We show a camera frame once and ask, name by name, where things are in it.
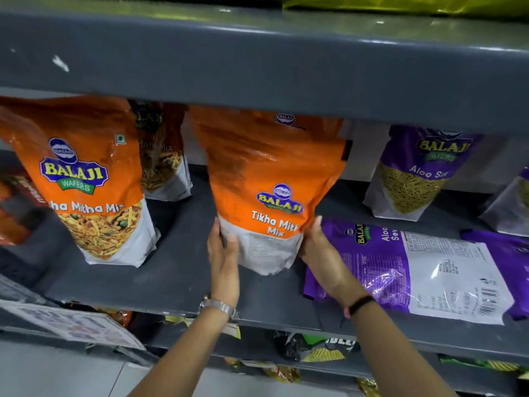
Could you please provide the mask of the person's left hand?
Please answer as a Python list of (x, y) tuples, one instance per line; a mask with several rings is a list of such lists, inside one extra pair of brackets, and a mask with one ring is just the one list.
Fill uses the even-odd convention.
[(236, 308), (240, 297), (239, 266), (237, 264), (237, 269), (225, 267), (225, 248), (227, 243), (228, 241), (224, 241), (221, 234), (220, 220), (215, 217), (207, 240), (207, 252), (211, 269), (210, 296)]

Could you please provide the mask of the person's right hand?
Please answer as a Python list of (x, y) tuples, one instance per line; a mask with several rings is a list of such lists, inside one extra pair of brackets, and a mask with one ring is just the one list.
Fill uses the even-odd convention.
[(348, 270), (338, 251), (323, 233), (321, 223), (322, 216), (316, 216), (304, 234), (304, 237), (312, 237), (319, 247), (319, 263), (307, 266), (327, 295), (346, 308), (368, 292)]

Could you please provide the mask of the person's right forearm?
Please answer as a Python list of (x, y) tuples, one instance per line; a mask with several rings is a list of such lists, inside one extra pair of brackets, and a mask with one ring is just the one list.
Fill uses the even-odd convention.
[(378, 303), (350, 321), (381, 397), (459, 397)]

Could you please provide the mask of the person's left forearm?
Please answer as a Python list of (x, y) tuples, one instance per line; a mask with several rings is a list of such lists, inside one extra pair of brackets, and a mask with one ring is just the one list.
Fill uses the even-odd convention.
[(206, 308), (127, 397), (192, 397), (228, 316)]

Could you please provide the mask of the silver wristwatch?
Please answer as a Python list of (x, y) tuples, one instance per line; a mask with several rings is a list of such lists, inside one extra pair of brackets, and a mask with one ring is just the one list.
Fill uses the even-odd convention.
[(221, 300), (213, 299), (208, 295), (205, 295), (202, 301), (200, 302), (199, 312), (202, 312), (202, 310), (206, 308), (214, 308), (221, 311), (222, 313), (228, 316), (228, 319), (230, 321), (239, 319), (239, 313), (236, 308), (226, 304)]

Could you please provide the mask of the black wristband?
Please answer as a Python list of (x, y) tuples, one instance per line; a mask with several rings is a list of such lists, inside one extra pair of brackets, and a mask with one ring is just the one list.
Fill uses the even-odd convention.
[(351, 319), (362, 307), (370, 303), (377, 303), (376, 299), (372, 295), (368, 294), (368, 295), (361, 296), (350, 306), (344, 308), (343, 310), (344, 317), (346, 319)]

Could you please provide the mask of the black and green snack packet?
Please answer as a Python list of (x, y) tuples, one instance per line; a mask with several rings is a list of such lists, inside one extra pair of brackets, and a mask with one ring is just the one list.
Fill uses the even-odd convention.
[(360, 349), (355, 340), (330, 336), (273, 331), (270, 337), (283, 358), (304, 363), (345, 360)]

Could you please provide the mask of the purple snack packet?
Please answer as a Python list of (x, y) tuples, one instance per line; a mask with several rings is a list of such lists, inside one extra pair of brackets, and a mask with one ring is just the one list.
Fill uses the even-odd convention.
[[(503, 326), (514, 305), (485, 243), (329, 218), (321, 227), (348, 270), (384, 309)], [(314, 299), (333, 299), (307, 271)]]
[(529, 319), (529, 239), (478, 230), (463, 230), (460, 237), (487, 245), (514, 298), (508, 313), (514, 320)]
[(484, 135), (393, 124), (363, 204), (373, 216), (417, 222)]
[(479, 218), (498, 233), (529, 237), (529, 165), (487, 200)]

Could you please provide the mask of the golden snack packet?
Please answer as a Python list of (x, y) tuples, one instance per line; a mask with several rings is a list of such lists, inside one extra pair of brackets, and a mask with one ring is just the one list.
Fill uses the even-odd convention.
[(299, 369), (286, 365), (275, 364), (270, 361), (239, 360), (233, 357), (224, 357), (225, 363), (235, 373), (264, 374), (284, 383), (298, 383), (301, 380)]
[(356, 378), (356, 381), (365, 397), (381, 397), (378, 385), (374, 380)]

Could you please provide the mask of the dark orange snack packet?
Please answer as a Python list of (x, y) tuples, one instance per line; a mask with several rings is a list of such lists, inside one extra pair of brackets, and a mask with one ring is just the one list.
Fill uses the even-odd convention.
[(118, 310), (108, 307), (91, 307), (89, 305), (80, 304), (77, 302), (68, 302), (62, 305), (63, 308), (75, 311), (103, 313), (110, 316), (113, 320), (119, 323), (124, 328), (129, 328), (131, 321), (134, 319), (136, 313), (134, 311)]

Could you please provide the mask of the white printed paper label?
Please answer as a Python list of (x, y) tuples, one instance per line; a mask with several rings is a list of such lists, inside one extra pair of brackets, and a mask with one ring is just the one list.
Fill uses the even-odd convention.
[(0, 308), (67, 341), (146, 350), (140, 340), (104, 313), (5, 300), (0, 300)]

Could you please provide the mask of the green and yellow snack packet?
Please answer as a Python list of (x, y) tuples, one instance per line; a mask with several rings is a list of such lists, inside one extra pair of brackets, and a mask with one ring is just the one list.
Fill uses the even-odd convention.
[(438, 359), (440, 362), (446, 364), (463, 365), (468, 367), (491, 369), (497, 372), (510, 373), (515, 375), (519, 380), (529, 381), (529, 367), (507, 361), (478, 360), (474, 358), (462, 358), (445, 354), (438, 354)]

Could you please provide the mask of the red snack packet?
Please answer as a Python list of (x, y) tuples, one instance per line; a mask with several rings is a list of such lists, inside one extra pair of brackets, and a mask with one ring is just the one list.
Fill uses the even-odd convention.
[(0, 172), (0, 246), (24, 243), (44, 220), (47, 208), (24, 169)]

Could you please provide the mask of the yellow-green packet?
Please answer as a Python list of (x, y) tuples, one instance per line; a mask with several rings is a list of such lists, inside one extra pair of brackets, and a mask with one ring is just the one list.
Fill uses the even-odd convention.
[(286, 0), (283, 7), (529, 20), (529, 0)]

